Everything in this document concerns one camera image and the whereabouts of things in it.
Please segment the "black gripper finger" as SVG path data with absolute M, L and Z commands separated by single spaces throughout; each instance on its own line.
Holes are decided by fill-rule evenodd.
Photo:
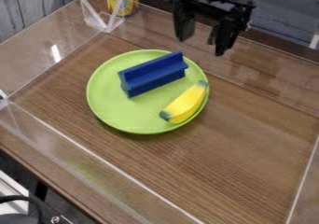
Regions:
M 176 38 L 184 42 L 195 32 L 195 11 L 181 3 L 173 4 L 173 23 Z
M 224 52 L 234 46 L 242 28 L 242 19 L 224 17 L 215 23 L 212 26 L 212 31 L 208 35 L 207 44 L 216 47 L 216 56 L 222 56 Z

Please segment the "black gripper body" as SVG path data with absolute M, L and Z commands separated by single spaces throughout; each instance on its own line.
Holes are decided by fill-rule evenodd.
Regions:
M 248 29 L 251 16 L 256 7 L 254 0 L 171 0 L 172 14 L 173 4 L 181 3 L 188 6 L 196 13 L 210 16 L 214 20 L 220 21 L 224 17 L 243 20 L 242 31 Z

